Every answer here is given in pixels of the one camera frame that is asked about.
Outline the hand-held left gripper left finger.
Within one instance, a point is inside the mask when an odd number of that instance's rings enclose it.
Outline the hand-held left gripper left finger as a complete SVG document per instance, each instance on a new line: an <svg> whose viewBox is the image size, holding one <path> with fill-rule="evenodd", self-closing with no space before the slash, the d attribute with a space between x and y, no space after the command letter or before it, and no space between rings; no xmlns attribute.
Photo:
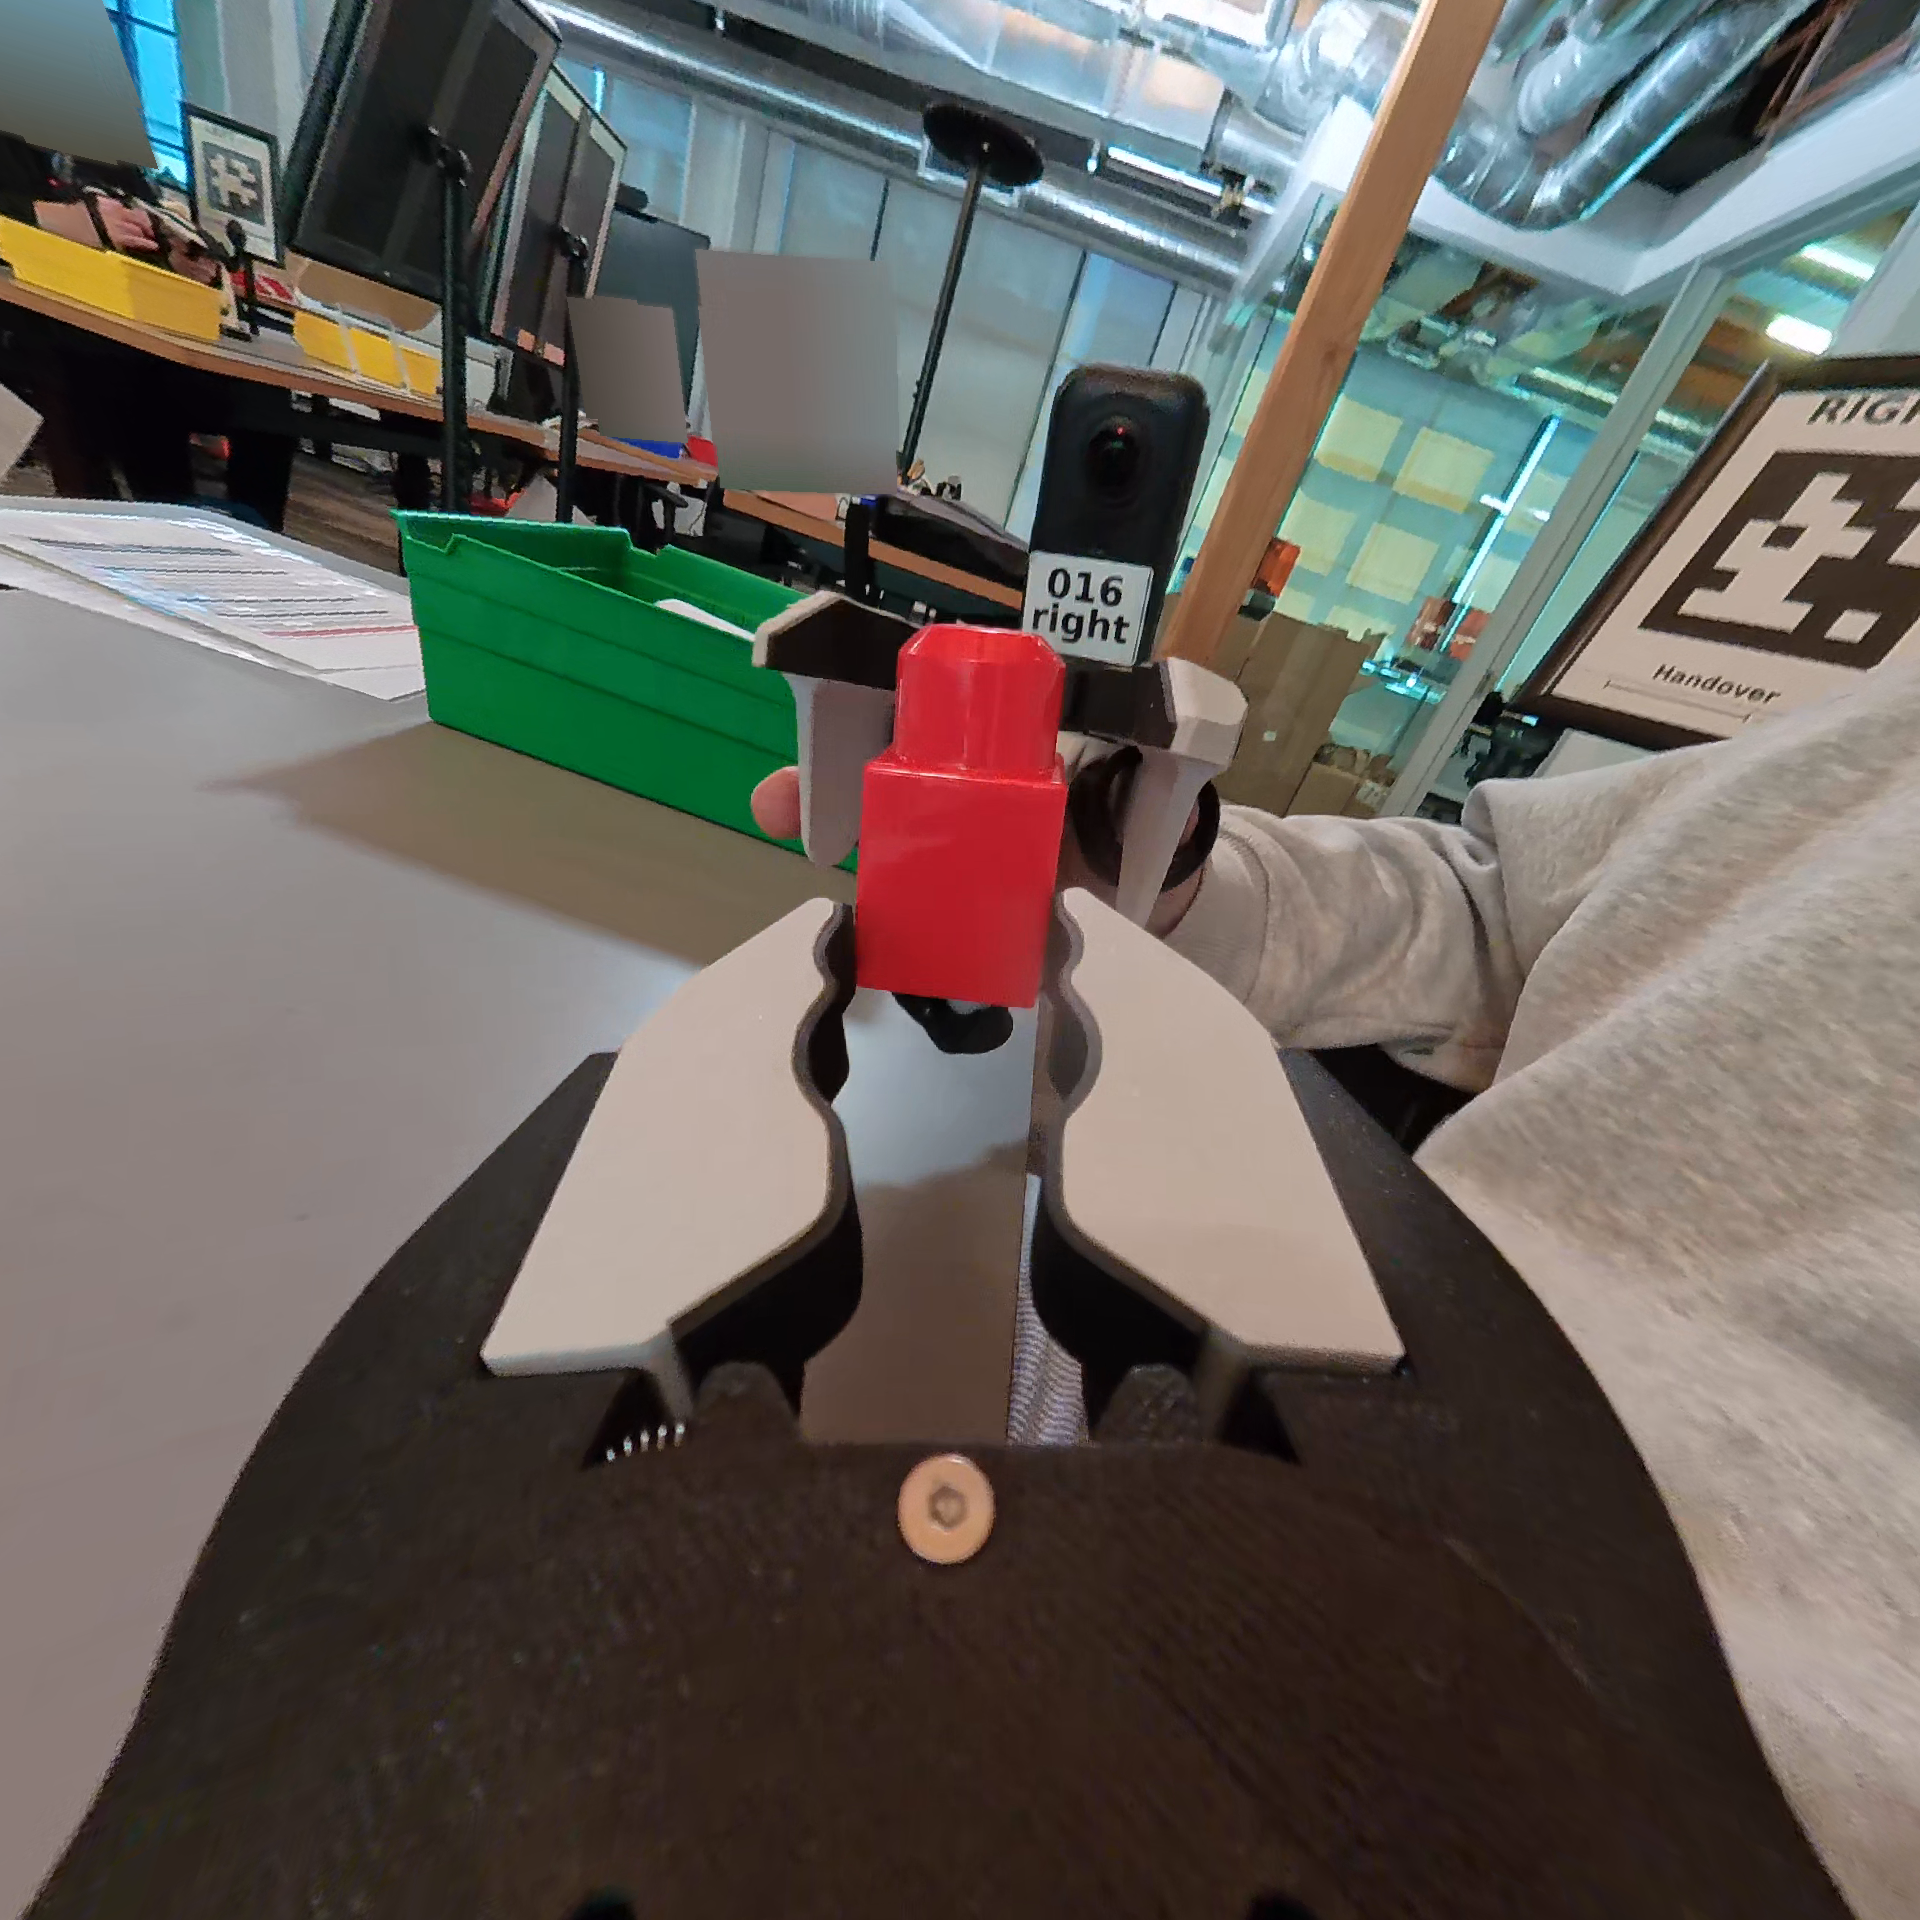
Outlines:
<svg viewBox="0 0 1920 1920"><path fill-rule="evenodd" d="M843 1122L853 907L810 899L623 1039L482 1345L491 1377L621 1377L596 1450L671 1450L706 1379L810 1363L861 1293Z"/></svg>

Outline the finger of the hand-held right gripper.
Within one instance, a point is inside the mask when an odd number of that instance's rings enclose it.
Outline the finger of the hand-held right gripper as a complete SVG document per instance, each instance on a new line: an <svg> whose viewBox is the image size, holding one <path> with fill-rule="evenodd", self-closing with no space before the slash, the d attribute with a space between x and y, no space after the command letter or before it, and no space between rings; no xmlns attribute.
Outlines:
<svg viewBox="0 0 1920 1920"><path fill-rule="evenodd" d="M1146 927L1205 786L1237 754L1246 699L1237 684L1188 658L1162 658L1132 677L1134 715L1123 742L1141 764L1123 812L1117 913Z"/></svg>
<svg viewBox="0 0 1920 1920"><path fill-rule="evenodd" d="M818 590L763 619L753 662L786 679L798 713L801 843L815 866L858 846L861 778L894 735L900 618Z"/></svg>

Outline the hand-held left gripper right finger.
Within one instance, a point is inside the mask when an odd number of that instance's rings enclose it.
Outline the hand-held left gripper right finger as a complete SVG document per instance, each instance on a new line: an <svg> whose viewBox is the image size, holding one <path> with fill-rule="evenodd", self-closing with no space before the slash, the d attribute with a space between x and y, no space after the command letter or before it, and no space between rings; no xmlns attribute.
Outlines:
<svg viewBox="0 0 1920 1920"><path fill-rule="evenodd" d="M1030 1293L1087 1427L1146 1366L1187 1380L1206 1437L1262 1372L1397 1373L1406 1341L1263 1026L1091 892L1055 925Z"/></svg>

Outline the red box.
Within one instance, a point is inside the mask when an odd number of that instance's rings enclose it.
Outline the red box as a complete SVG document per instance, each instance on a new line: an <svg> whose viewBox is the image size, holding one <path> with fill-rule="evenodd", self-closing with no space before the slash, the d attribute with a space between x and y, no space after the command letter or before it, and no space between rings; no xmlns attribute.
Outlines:
<svg viewBox="0 0 1920 1920"><path fill-rule="evenodd" d="M1037 1002L1066 831L1066 662L1044 639L926 626L897 662L891 745L861 778L855 983Z"/></svg>

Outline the green plastic bin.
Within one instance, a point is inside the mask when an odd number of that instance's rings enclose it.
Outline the green plastic bin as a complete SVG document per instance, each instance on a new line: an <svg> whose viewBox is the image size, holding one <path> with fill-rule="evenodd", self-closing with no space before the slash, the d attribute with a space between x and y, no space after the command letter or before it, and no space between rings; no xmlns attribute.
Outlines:
<svg viewBox="0 0 1920 1920"><path fill-rule="evenodd" d="M798 759L789 684L753 643L663 614L691 603L755 629L803 590L619 527L397 511L431 721L757 836L750 795Z"/></svg>

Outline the person's right forearm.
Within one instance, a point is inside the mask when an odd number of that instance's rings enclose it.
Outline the person's right forearm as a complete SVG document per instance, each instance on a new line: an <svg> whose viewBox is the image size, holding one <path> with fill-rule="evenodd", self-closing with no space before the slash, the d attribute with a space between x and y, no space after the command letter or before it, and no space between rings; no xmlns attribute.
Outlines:
<svg viewBox="0 0 1920 1920"><path fill-rule="evenodd" d="M1226 807L1162 940L1281 1045L1380 1046L1470 1094L1524 978L1497 842L1471 825Z"/></svg>

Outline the black bag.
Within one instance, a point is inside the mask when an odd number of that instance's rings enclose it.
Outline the black bag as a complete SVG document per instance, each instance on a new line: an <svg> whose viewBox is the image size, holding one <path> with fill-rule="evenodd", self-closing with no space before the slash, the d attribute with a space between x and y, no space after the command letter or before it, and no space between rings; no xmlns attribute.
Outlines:
<svg viewBox="0 0 1920 1920"><path fill-rule="evenodd" d="M1022 590L1026 542L958 498L891 491L871 498L871 542L981 583Z"/></svg>

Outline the brown cardboard box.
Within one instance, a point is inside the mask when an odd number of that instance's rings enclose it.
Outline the brown cardboard box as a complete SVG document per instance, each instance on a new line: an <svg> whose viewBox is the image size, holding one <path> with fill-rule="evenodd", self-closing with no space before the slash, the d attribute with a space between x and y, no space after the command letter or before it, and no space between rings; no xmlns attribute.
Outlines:
<svg viewBox="0 0 1920 1920"><path fill-rule="evenodd" d="M1286 813L1373 652L1370 639L1286 613L1260 621L1238 670L1246 722L1233 766L1215 780L1221 801Z"/></svg>

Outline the striped grey cloth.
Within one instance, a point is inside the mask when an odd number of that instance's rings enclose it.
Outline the striped grey cloth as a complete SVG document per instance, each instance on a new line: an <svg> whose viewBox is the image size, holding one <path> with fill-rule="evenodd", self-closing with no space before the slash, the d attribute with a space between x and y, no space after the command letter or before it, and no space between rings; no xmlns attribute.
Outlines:
<svg viewBox="0 0 1920 1920"><path fill-rule="evenodd" d="M1030 1259L1023 1245L1014 1291L1005 1437L1014 1447L1075 1447L1087 1439L1082 1366L1044 1331L1030 1284Z"/></svg>

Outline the black floor lamp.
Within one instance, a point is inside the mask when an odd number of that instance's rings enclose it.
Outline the black floor lamp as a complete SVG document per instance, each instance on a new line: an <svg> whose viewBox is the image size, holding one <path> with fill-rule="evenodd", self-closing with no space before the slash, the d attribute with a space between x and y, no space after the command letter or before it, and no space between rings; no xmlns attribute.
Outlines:
<svg viewBox="0 0 1920 1920"><path fill-rule="evenodd" d="M961 101L937 101L922 116L929 146L962 177L962 198L951 229L945 275L933 299L929 338L924 346L916 385L906 415L903 442L897 466L898 477L915 471L922 455L922 438L929 419L933 385L941 364L946 331L958 299L977 210L982 190L1017 193L1042 178L1044 161L1035 142L1011 121Z"/></svg>

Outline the yellow plastic bin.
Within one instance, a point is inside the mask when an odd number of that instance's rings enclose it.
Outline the yellow plastic bin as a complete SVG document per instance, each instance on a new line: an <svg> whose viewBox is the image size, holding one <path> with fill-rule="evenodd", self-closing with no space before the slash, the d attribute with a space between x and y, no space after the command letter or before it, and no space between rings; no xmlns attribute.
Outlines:
<svg viewBox="0 0 1920 1920"><path fill-rule="evenodd" d="M299 307L294 310L294 343L308 362L334 373L355 375L421 399L441 396L441 350L410 334L329 309Z"/></svg>
<svg viewBox="0 0 1920 1920"><path fill-rule="evenodd" d="M223 297L215 289L141 258L13 219L3 219L3 258L13 284L34 292L196 343L221 337Z"/></svg>

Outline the printed paper sheet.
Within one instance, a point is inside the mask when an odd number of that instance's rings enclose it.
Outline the printed paper sheet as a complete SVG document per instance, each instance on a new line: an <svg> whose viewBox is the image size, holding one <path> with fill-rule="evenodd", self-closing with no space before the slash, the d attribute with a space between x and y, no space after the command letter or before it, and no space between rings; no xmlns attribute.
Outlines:
<svg viewBox="0 0 1920 1920"><path fill-rule="evenodd" d="M276 670L397 702L426 692L404 593L220 514L5 507L5 583L78 593Z"/></svg>

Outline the large black framed marker sign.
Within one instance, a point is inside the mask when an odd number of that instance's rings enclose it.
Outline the large black framed marker sign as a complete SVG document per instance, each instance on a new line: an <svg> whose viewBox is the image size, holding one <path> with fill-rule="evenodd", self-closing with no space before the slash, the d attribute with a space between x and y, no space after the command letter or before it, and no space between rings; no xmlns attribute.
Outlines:
<svg viewBox="0 0 1920 1920"><path fill-rule="evenodd" d="M1917 359L1757 373L1511 697L1666 753L1915 658Z"/></svg>

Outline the wooden support post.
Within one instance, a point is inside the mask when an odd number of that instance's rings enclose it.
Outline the wooden support post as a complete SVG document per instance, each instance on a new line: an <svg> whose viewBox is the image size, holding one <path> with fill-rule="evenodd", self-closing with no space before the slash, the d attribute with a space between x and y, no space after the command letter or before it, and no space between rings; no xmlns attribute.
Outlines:
<svg viewBox="0 0 1920 1920"><path fill-rule="evenodd" d="M1159 657L1211 665L1238 614L1501 10L1423 3L1413 19Z"/></svg>

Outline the metal air duct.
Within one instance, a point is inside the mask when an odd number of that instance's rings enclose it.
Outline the metal air duct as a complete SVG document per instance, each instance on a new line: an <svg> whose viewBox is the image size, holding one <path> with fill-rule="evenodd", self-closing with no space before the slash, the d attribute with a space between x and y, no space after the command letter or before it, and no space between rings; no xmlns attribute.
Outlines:
<svg viewBox="0 0 1920 1920"><path fill-rule="evenodd" d="M1855 5L1571 5L1500 111L1463 102L1431 181L1518 231L1594 217L1637 181L1700 185L1763 154Z"/></svg>

